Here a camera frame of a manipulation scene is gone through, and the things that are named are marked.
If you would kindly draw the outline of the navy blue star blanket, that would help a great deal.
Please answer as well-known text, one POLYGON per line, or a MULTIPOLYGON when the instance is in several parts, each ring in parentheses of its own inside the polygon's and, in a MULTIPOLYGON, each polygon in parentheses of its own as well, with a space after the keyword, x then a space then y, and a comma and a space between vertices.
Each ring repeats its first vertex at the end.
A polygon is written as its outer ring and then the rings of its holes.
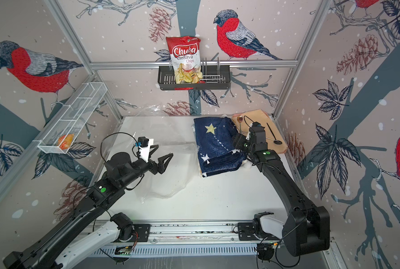
POLYGON ((246 160, 246 154, 232 144, 239 132, 230 118, 195 118, 194 130, 202 177, 236 171, 246 160))

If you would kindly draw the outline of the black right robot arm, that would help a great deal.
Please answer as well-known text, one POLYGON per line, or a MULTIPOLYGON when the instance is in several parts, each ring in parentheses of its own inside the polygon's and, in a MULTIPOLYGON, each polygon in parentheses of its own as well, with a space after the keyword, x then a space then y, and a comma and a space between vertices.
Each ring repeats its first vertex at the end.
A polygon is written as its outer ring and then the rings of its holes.
POLYGON ((246 136, 241 133, 234 136, 233 145, 246 153, 268 179, 287 212, 285 221, 278 220, 273 213, 255 214, 254 234, 259 239, 278 238, 294 257, 328 250, 330 214, 307 198, 289 176, 278 153, 268 148, 265 128, 253 122, 246 136))

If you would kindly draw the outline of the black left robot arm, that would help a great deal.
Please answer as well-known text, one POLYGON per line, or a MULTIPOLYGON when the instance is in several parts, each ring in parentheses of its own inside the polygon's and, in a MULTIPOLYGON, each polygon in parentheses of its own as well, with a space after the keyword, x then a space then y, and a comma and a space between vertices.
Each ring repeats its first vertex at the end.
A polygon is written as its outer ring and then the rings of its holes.
POLYGON ((106 172, 85 196, 74 206, 72 212, 39 241, 22 252, 11 252, 4 260, 7 269, 63 269, 63 258, 71 255, 67 247, 95 219, 112 207, 128 189, 148 171, 163 174, 173 154, 169 153, 153 161, 147 153, 145 159, 132 161, 127 152, 118 152, 105 162, 106 172))

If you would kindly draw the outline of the clear plastic vacuum bag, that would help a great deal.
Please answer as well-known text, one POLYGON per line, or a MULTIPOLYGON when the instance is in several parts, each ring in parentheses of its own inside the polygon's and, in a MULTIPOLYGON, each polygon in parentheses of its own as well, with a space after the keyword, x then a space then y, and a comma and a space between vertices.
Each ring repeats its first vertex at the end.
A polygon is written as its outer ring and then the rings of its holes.
POLYGON ((169 199, 182 191, 198 175, 197 146, 193 119, 171 116, 163 106, 145 106, 136 115, 126 117, 119 133, 109 138, 113 142, 109 155, 125 152, 136 161, 135 141, 149 139, 150 154, 158 172, 147 172, 143 179, 129 185, 140 203, 151 199, 169 199))

